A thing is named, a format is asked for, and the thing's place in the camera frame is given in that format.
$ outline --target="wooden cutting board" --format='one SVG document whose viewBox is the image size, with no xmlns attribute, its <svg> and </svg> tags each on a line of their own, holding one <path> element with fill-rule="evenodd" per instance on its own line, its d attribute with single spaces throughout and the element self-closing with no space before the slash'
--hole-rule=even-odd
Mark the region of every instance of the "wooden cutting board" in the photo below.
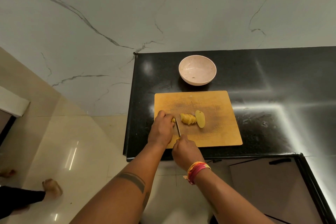
<svg viewBox="0 0 336 224">
<path fill-rule="evenodd" d="M 181 134 L 188 135 L 189 140 L 198 147 L 242 145 L 235 114 L 228 92 L 176 92 L 157 93 L 154 97 L 154 118 L 160 110 L 173 114 L 178 122 Z M 197 123 L 187 125 L 181 122 L 180 113 L 200 110 L 205 115 L 205 127 L 199 128 Z M 173 148 L 178 139 L 177 129 L 167 149 Z"/>
</svg>

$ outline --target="sliced potato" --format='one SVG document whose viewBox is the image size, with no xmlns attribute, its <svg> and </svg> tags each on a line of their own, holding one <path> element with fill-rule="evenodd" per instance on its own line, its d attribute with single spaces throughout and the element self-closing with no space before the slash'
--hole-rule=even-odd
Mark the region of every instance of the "sliced potato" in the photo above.
<svg viewBox="0 0 336 224">
<path fill-rule="evenodd" d="M 181 113 L 180 116 L 181 116 L 181 121 L 185 124 L 190 125 L 196 122 L 196 117 L 192 116 L 191 114 Z"/>
<path fill-rule="evenodd" d="M 197 110 L 195 111 L 195 116 L 196 116 L 196 120 L 197 120 L 197 124 L 200 128 L 204 128 L 205 126 L 205 116 L 204 113 Z"/>
</svg>

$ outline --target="cabinet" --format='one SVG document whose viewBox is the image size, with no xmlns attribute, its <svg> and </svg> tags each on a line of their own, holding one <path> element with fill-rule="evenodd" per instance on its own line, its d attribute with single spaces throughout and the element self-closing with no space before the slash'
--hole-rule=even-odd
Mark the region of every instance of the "cabinet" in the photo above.
<svg viewBox="0 0 336 224">
<path fill-rule="evenodd" d="M 262 213 L 290 224 L 322 224 L 294 159 L 262 158 L 230 171 L 237 192 Z"/>
</svg>

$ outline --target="person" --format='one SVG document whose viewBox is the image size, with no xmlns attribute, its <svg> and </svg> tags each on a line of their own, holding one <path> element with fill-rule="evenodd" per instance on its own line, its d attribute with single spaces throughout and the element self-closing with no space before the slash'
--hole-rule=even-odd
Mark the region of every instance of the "person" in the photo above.
<svg viewBox="0 0 336 224">
<path fill-rule="evenodd" d="M 140 221 L 160 159 L 173 136 L 172 118 L 164 111 L 158 113 L 144 149 L 79 211 L 70 224 L 130 224 Z M 172 154 L 176 164 L 185 171 L 194 163 L 201 162 L 197 174 L 192 174 L 193 178 L 188 174 L 188 179 L 192 179 L 191 183 L 208 200 L 218 223 L 273 223 L 209 168 L 204 168 L 200 150 L 186 135 L 181 135 L 176 141 Z"/>
<path fill-rule="evenodd" d="M 10 178 L 16 171 L 0 171 L 0 177 Z M 44 191 L 34 191 L 20 188 L 13 188 L 0 185 L 0 219 L 9 215 L 21 214 L 29 210 L 29 205 L 40 201 L 47 201 L 59 198 L 63 191 L 58 183 L 53 179 L 42 182 Z"/>
</svg>

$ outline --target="person's right arm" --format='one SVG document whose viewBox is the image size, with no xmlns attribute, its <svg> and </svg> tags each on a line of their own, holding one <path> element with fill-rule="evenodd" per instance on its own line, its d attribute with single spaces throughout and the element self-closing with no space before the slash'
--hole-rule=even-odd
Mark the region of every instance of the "person's right arm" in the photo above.
<svg viewBox="0 0 336 224">
<path fill-rule="evenodd" d="M 186 135 L 176 141 L 173 158 L 185 171 L 197 161 L 204 162 L 195 142 Z M 219 224 L 274 224 L 209 168 L 199 171 L 194 182 L 212 206 Z"/>
</svg>

